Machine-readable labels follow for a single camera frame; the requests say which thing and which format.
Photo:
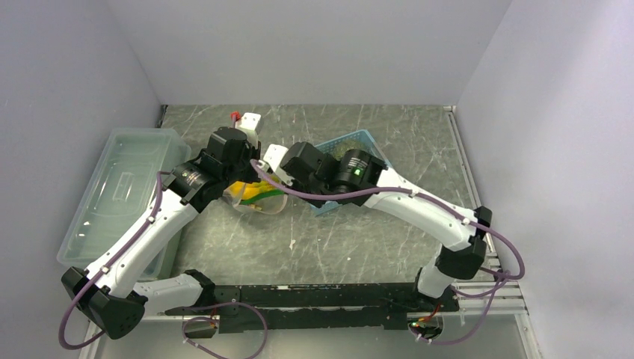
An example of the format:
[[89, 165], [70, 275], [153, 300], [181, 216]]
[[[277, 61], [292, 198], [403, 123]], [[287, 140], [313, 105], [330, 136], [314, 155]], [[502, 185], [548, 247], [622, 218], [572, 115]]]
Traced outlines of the clear zip top bag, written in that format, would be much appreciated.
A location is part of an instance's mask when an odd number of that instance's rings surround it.
[[240, 213], [276, 215], [286, 207], [288, 195], [266, 181], [234, 182], [221, 199]]

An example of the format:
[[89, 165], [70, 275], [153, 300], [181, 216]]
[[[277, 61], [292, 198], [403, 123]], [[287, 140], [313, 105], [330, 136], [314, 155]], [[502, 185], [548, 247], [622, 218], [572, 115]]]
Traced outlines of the green chili pepper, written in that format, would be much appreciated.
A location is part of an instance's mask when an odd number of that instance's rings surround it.
[[257, 201], [260, 201], [260, 200], [263, 200], [263, 199], [266, 199], [266, 198], [269, 198], [269, 197], [280, 196], [280, 195], [285, 195], [285, 193], [283, 191], [280, 191], [280, 190], [266, 191], [266, 192], [259, 193], [259, 194], [255, 195], [255, 196], [251, 197], [251, 198], [241, 200], [240, 204], [248, 206], [248, 205], [251, 205], [252, 203], [255, 203]]

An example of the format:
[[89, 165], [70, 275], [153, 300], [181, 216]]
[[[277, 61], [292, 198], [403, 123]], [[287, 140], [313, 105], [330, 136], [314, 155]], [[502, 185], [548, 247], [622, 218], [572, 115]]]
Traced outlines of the green netted melon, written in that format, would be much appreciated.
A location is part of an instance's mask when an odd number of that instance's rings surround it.
[[347, 138], [335, 144], [330, 152], [336, 160], [341, 160], [349, 150], [369, 151], [369, 147], [362, 141], [355, 138]]

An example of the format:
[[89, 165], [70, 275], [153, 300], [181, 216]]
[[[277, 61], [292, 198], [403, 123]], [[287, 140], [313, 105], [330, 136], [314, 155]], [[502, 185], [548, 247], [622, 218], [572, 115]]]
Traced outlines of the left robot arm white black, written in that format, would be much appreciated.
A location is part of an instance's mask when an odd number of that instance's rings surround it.
[[256, 129], [221, 127], [196, 158], [158, 173], [156, 199], [122, 237], [87, 268], [72, 267], [61, 282], [72, 306], [116, 340], [126, 336], [147, 314], [189, 307], [204, 314], [216, 302], [215, 284], [197, 270], [151, 282], [140, 281], [144, 269], [189, 222], [235, 182], [255, 182], [251, 160], [259, 159]]

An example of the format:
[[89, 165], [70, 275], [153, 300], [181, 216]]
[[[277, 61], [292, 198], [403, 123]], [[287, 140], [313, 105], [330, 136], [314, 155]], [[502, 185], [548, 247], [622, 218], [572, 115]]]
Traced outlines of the yellow banana bunch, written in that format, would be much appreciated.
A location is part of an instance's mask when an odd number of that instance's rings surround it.
[[228, 191], [233, 198], [239, 199], [239, 203], [241, 200], [251, 198], [259, 193], [278, 190], [273, 187], [268, 182], [254, 182], [254, 183], [244, 183], [244, 182], [235, 182], [229, 188]]

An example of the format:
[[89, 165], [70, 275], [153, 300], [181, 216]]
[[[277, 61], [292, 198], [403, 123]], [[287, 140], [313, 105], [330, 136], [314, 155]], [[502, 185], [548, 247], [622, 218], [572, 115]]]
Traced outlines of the light blue plastic basket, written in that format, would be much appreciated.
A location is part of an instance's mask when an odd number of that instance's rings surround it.
[[347, 138], [362, 141], [369, 147], [369, 151], [349, 150], [340, 160], [339, 173], [335, 176], [338, 194], [377, 187], [382, 171], [391, 168], [392, 165], [379, 149], [369, 131], [361, 129], [350, 132], [347, 135], [317, 144], [316, 148], [330, 154], [335, 144]]

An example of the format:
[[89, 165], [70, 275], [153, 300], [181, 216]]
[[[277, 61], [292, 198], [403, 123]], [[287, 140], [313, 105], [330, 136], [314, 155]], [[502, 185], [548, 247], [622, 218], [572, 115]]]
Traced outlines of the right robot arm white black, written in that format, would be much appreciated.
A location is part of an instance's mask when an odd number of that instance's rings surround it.
[[455, 280], [469, 280], [484, 262], [485, 232], [492, 213], [483, 206], [466, 209], [406, 180], [383, 160], [361, 149], [340, 158], [308, 142], [290, 148], [271, 145], [264, 161], [291, 189], [307, 194], [316, 207], [328, 201], [353, 203], [397, 217], [437, 239], [440, 247], [416, 277], [412, 300], [430, 310]]

